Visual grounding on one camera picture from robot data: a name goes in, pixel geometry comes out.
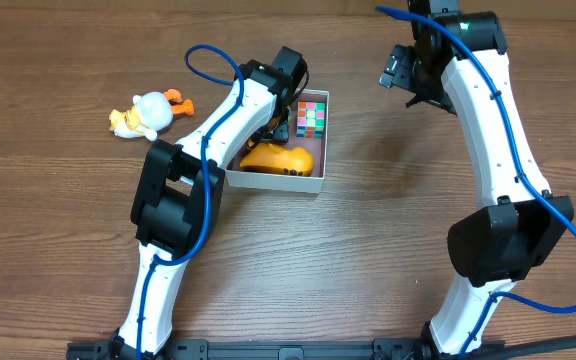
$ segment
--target orange toy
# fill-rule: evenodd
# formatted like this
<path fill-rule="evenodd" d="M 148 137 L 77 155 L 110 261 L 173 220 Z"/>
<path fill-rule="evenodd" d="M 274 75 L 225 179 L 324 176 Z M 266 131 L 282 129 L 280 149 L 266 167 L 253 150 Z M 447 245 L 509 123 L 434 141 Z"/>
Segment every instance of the orange toy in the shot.
<path fill-rule="evenodd" d="M 261 143 L 252 149 L 239 165 L 244 171 L 310 176 L 315 159 L 302 147 L 286 150 L 279 145 Z"/>

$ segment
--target white cardboard box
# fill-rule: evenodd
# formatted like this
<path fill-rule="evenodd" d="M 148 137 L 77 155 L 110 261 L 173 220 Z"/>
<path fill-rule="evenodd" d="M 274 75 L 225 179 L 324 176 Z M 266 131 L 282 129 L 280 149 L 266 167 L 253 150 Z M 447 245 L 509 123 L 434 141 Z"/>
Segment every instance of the white cardboard box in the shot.
<path fill-rule="evenodd" d="M 297 111 L 299 101 L 323 102 L 326 104 L 326 125 L 321 139 L 298 138 L 296 135 L 297 121 L 290 125 L 290 140 L 285 145 L 287 149 L 301 146 L 315 158 L 315 167 L 309 177 L 263 174 L 245 172 L 239 167 L 239 162 L 248 153 L 244 145 L 226 167 L 228 185 L 253 189 L 283 190 L 307 193 L 319 193 L 326 174 L 326 149 L 328 147 L 328 130 L 330 129 L 330 95 L 328 91 L 305 89 L 299 99 L 291 105 L 293 112 Z"/>

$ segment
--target yellow toy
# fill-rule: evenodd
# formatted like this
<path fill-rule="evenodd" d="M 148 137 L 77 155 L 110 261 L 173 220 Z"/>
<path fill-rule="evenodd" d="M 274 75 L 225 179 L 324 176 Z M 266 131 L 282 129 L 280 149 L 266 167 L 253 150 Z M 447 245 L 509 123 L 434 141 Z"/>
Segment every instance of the yellow toy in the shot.
<path fill-rule="evenodd" d="M 315 159 L 302 147 L 286 150 L 279 145 L 261 143 L 250 150 L 239 165 L 244 171 L 310 176 Z"/>
<path fill-rule="evenodd" d="M 164 93 L 151 92 L 144 96 L 135 95 L 133 106 L 126 112 L 113 110 L 110 113 L 110 131 L 123 138 L 145 136 L 150 141 L 157 140 L 157 131 L 170 125 L 173 115 L 193 115 L 192 100 L 182 103 L 181 93 L 170 89 Z"/>

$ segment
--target rubber duck toy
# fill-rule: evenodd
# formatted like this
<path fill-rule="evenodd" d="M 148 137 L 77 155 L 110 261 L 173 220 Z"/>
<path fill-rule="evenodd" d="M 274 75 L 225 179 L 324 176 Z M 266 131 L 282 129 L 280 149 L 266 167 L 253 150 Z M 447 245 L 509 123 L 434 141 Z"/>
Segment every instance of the rubber duck toy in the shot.
<path fill-rule="evenodd" d="M 170 125 L 173 115 L 190 116 L 195 113 L 192 100 L 182 102 L 181 93 L 175 89 L 164 93 L 155 91 L 144 96 L 135 95 L 132 103 L 132 108 L 126 112 L 113 110 L 110 113 L 110 131 L 119 137 L 128 139 L 145 136 L 155 141 L 157 131 Z"/>

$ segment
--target cable clip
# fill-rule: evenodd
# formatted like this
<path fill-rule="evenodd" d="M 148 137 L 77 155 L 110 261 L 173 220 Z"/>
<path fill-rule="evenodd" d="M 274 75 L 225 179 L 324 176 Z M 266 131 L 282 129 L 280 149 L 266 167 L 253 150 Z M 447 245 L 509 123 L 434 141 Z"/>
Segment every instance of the cable clip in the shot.
<path fill-rule="evenodd" d="M 501 90 L 497 90 L 496 93 L 490 94 L 490 100 L 495 100 L 495 98 L 498 98 L 500 96 L 501 96 Z"/>
<path fill-rule="evenodd" d="M 206 144 L 206 149 L 208 149 L 210 147 L 210 138 L 207 138 L 205 135 L 201 137 L 201 142 Z"/>
<path fill-rule="evenodd" d="M 472 331 L 468 331 L 468 337 L 472 340 L 472 341 L 477 341 L 477 336 L 472 334 Z"/>

